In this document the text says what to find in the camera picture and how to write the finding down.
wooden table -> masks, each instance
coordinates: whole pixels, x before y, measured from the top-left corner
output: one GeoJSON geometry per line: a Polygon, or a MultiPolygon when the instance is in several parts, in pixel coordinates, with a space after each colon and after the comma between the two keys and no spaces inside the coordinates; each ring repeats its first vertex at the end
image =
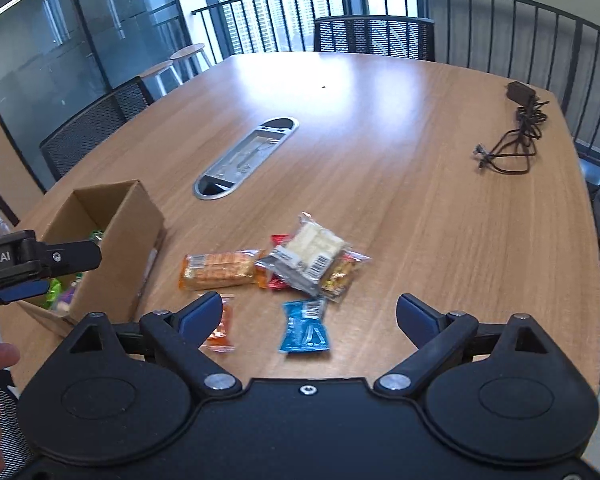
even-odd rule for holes
{"type": "MultiPolygon", "coordinates": [[[[331,351],[285,356],[281,304],[296,292],[245,285],[236,294],[232,354],[215,359],[251,377],[366,376],[414,351],[395,322],[410,292],[442,312],[483,322],[531,313],[590,384],[600,373],[600,265],[584,180],[554,95],[530,174],[481,173],[472,158],[514,125],[504,78],[454,66],[360,54],[233,56],[120,128],[22,221],[42,232],[74,187],[142,180],[168,237],[139,315],[179,310],[186,253],[269,247],[301,211],[373,262],[325,316],[331,351]],[[300,127],[235,192],[204,202],[195,179],[269,118],[300,127]]],[[[19,307],[0,311],[20,346],[24,386],[58,344],[19,307]]]]}

black railing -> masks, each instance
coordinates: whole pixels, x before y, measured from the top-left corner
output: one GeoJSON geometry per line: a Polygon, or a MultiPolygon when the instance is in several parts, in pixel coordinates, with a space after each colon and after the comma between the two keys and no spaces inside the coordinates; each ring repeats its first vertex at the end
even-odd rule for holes
{"type": "MultiPolygon", "coordinates": [[[[580,156],[600,165],[599,26],[532,0],[417,2],[417,15],[435,22],[438,62],[554,92],[580,156]]],[[[314,19],[353,8],[416,15],[409,0],[227,0],[193,15],[218,62],[231,54],[312,50],[314,19]]]]}

bar stool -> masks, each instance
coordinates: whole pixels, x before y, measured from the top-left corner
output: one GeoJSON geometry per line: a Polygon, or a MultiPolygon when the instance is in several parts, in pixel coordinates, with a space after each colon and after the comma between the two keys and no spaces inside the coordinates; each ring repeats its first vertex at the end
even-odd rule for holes
{"type": "MultiPolygon", "coordinates": [[[[205,44],[204,43],[195,43],[193,45],[186,46],[185,48],[181,48],[179,51],[175,52],[170,59],[177,60],[186,60],[190,59],[193,62],[193,66],[196,67],[196,71],[200,74],[202,73],[202,69],[200,68],[200,62],[196,57],[197,54],[202,54],[202,59],[205,60],[206,65],[211,68],[211,62],[209,58],[205,54],[205,44]]],[[[185,63],[187,66],[187,73],[189,73],[189,79],[193,79],[193,72],[191,71],[191,65],[189,63],[185,63]]]]}
{"type": "Polygon", "coordinates": [[[164,97],[167,95],[167,91],[164,89],[164,83],[162,82],[161,75],[167,70],[171,70],[173,73],[173,77],[176,79],[178,86],[182,86],[182,79],[176,72],[175,67],[173,66],[173,61],[170,59],[168,61],[163,61],[162,63],[158,63],[157,65],[148,68],[144,72],[138,74],[138,77],[145,79],[147,77],[155,77],[155,80],[158,82],[158,88],[160,89],[160,94],[164,97]]]}

green snack package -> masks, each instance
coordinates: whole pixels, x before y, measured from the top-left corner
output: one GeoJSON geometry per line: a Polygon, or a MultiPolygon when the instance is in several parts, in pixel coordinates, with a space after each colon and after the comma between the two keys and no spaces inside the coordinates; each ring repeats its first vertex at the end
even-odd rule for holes
{"type": "Polygon", "coordinates": [[[49,282],[49,290],[46,292],[45,303],[42,308],[49,310],[60,294],[62,294],[62,283],[57,278],[53,278],[49,282]]]}
{"type": "MultiPolygon", "coordinates": [[[[100,244],[102,243],[103,236],[104,236],[104,231],[100,231],[100,230],[91,231],[91,234],[89,235],[89,240],[91,240],[92,242],[96,242],[96,245],[99,247],[100,244]]],[[[77,285],[78,283],[80,283],[82,281],[83,277],[84,277],[84,272],[78,272],[75,275],[75,281],[74,281],[73,285],[77,285]]]]}

cardboard box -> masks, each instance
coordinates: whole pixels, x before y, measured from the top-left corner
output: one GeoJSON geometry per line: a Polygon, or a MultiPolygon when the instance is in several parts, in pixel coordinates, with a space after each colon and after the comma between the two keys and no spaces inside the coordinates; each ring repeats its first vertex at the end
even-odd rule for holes
{"type": "MultiPolygon", "coordinates": [[[[105,312],[111,322],[131,321],[148,272],[164,240],[164,218],[138,180],[75,189],[38,240],[49,244],[86,240],[103,230],[100,267],[84,273],[69,312],[40,305],[44,296],[18,304],[52,332],[66,336],[86,314],[105,312]]],[[[75,275],[63,276],[68,286],[75,275]]]]}

